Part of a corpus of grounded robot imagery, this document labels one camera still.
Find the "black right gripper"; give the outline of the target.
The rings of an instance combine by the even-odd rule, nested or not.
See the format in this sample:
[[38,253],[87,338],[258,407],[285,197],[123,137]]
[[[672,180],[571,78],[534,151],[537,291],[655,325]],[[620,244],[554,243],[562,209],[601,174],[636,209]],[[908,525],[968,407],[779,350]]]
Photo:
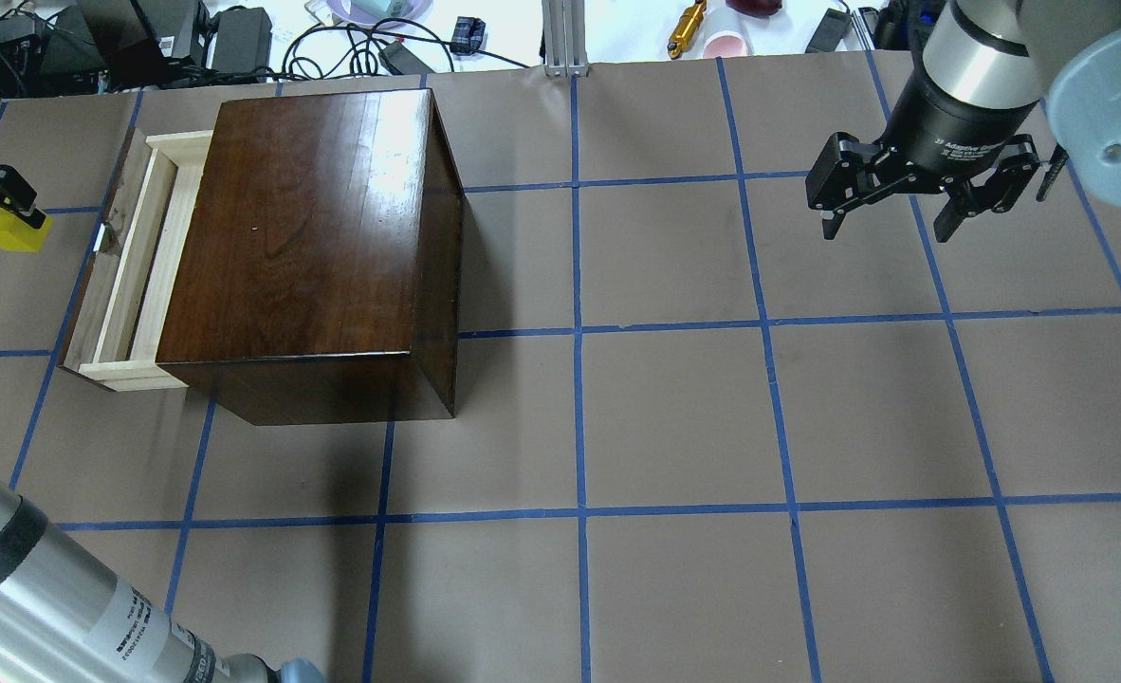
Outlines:
[[[889,124],[876,144],[845,131],[831,133],[806,177],[810,211],[824,239],[835,239],[847,212],[889,197],[886,183],[916,175],[933,191],[944,177],[949,200],[933,222],[937,243],[949,241],[966,219],[1004,213],[1040,168],[1032,135],[1016,135],[1035,105],[990,109],[958,101],[915,68]],[[969,179],[991,168],[981,186]]]

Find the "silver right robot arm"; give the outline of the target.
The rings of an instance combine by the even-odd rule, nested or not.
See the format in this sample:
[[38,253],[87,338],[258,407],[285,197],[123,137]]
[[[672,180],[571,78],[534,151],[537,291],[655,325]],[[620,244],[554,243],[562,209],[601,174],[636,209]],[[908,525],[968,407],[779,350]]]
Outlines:
[[945,194],[944,243],[967,219],[1010,211],[1040,168],[1020,127],[1045,107],[1056,148],[1038,195],[1073,163],[1121,207],[1121,1],[949,1],[873,144],[833,133],[806,177],[833,239],[847,212],[895,194]]

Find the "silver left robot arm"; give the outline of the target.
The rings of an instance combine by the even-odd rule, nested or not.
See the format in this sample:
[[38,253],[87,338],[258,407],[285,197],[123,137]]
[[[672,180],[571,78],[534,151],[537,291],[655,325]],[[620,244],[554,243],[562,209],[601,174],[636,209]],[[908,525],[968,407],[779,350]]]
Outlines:
[[[155,334],[172,297],[174,251],[209,156],[209,131],[127,135],[119,177],[78,275],[53,350],[106,384],[172,388],[155,366]],[[221,656],[196,633],[70,539],[39,507],[0,480],[0,682],[322,682],[291,658],[274,667],[252,654]]]

